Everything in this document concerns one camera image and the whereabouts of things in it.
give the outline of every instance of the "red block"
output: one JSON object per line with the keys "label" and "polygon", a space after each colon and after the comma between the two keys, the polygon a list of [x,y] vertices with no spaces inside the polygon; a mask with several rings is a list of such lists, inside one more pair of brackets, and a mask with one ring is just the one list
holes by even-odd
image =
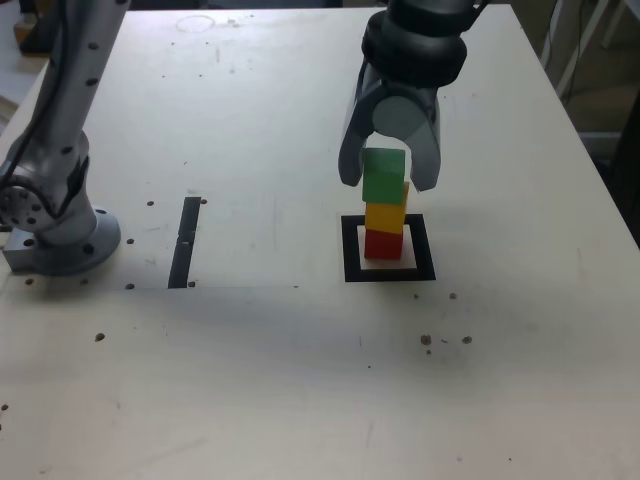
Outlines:
{"label": "red block", "polygon": [[364,258],[377,260],[400,260],[402,234],[365,230]]}

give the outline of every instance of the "black square marker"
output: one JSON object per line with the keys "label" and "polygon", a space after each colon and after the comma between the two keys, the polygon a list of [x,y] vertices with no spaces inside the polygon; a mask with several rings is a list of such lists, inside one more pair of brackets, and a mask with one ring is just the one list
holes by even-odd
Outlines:
{"label": "black square marker", "polygon": [[364,215],[343,215],[341,220],[345,282],[424,282],[436,279],[427,229],[422,215],[414,213],[404,217],[404,224],[409,226],[411,232],[416,268],[397,270],[362,269],[358,248],[358,227],[364,225]]}

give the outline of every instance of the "tabletop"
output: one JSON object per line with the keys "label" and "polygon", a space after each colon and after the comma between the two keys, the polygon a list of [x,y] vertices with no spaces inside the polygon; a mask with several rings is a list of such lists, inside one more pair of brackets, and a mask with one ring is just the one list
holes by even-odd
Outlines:
{"label": "tabletop", "polygon": [[[2,478],[640,476],[640,255],[510,7],[464,35],[439,183],[409,195],[437,279],[345,282],[373,13],[127,14],[85,126],[122,244],[0,266]],[[168,289],[185,198],[194,287]]]}

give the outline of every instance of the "stain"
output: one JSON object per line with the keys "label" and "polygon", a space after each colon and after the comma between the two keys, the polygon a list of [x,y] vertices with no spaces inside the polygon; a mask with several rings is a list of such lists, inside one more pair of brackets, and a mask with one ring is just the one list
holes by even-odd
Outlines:
{"label": "stain", "polygon": [[576,248],[576,251],[578,252],[578,275],[582,279],[588,278],[589,273],[587,273],[587,270],[584,268],[584,265],[582,263],[582,252],[579,248]]}
{"label": "stain", "polygon": [[162,463],[172,457],[180,456],[187,452],[190,452],[191,450],[201,448],[207,443],[209,443],[209,440],[206,437],[200,437],[190,442],[186,442],[181,445],[178,445],[172,449],[165,450],[155,455],[150,455],[140,460],[135,460],[129,464],[125,464],[115,468],[113,471],[110,472],[111,476],[109,478],[126,477],[131,473],[137,473],[139,470],[142,470],[143,468],[149,468],[153,465]]}
{"label": "stain", "polygon": [[367,427],[367,438],[364,441],[364,450],[369,450],[369,446],[371,445],[371,439],[373,438],[373,431],[376,428],[376,422],[373,420],[369,420],[369,426]]}
{"label": "stain", "polygon": [[216,21],[206,15],[191,15],[181,18],[176,23],[176,28],[184,33],[200,33],[209,30]]}

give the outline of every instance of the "block tower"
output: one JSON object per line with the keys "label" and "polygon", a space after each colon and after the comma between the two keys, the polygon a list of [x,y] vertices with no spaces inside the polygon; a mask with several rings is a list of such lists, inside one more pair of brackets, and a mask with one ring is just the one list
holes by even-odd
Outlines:
{"label": "block tower", "polygon": [[363,151],[362,200],[366,202],[364,257],[399,260],[409,183],[404,181],[404,151]]}

